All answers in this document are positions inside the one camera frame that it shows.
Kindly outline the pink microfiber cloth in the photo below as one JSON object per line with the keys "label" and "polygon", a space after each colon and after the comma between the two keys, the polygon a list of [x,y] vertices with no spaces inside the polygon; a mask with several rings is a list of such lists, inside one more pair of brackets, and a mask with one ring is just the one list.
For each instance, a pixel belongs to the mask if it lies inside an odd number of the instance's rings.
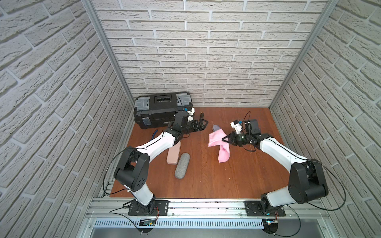
{"label": "pink microfiber cloth", "polygon": [[220,146],[218,154],[219,163],[227,162],[230,159],[230,146],[222,142],[222,138],[225,136],[226,133],[222,129],[209,134],[208,147]]}

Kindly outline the lavender eyeglass case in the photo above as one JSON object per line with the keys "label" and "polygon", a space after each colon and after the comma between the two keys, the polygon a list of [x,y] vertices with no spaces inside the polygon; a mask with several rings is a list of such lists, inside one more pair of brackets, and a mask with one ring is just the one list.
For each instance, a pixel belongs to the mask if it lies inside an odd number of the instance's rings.
{"label": "lavender eyeglass case", "polygon": [[221,128],[218,125],[213,125],[213,132],[220,130]]}

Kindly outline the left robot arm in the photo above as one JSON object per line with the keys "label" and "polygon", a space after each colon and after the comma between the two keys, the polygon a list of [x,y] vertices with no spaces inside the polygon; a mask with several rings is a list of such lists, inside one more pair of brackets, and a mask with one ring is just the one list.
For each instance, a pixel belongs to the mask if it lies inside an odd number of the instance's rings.
{"label": "left robot arm", "polygon": [[114,171],[114,178],[130,190],[138,205],[151,212],[154,209],[155,196],[148,188],[150,162],[163,151],[175,146],[186,134],[203,131],[208,125],[204,113],[198,120],[193,119],[187,111],[178,111],[175,120],[152,141],[137,148],[127,147]]}

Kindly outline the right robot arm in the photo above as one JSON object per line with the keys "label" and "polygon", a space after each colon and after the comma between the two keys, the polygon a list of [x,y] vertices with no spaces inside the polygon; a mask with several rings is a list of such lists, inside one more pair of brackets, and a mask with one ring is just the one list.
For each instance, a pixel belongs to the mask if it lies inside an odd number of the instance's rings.
{"label": "right robot arm", "polygon": [[289,173],[288,186],[261,196],[259,209],[269,212],[289,204],[304,204],[328,195],[322,164],[293,152],[273,136],[262,133],[257,120],[233,121],[232,133],[223,142],[243,147],[253,145],[282,165]]}

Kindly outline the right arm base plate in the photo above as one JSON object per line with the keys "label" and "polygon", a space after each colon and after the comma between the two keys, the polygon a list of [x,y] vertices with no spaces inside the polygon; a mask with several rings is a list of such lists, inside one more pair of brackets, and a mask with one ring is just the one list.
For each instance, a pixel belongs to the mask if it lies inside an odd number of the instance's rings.
{"label": "right arm base plate", "polygon": [[248,217],[255,216],[279,216],[285,217],[286,213],[283,206],[272,207],[264,200],[246,200],[244,201],[245,211]]}

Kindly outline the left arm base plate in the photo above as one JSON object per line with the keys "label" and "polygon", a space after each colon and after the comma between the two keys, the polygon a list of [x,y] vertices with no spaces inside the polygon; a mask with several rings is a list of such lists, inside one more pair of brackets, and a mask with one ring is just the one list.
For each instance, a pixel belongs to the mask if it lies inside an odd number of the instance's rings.
{"label": "left arm base plate", "polygon": [[130,216],[167,216],[169,203],[168,200],[155,200],[144,206],[138,201],[133,201],[130,204],[128,214]]}

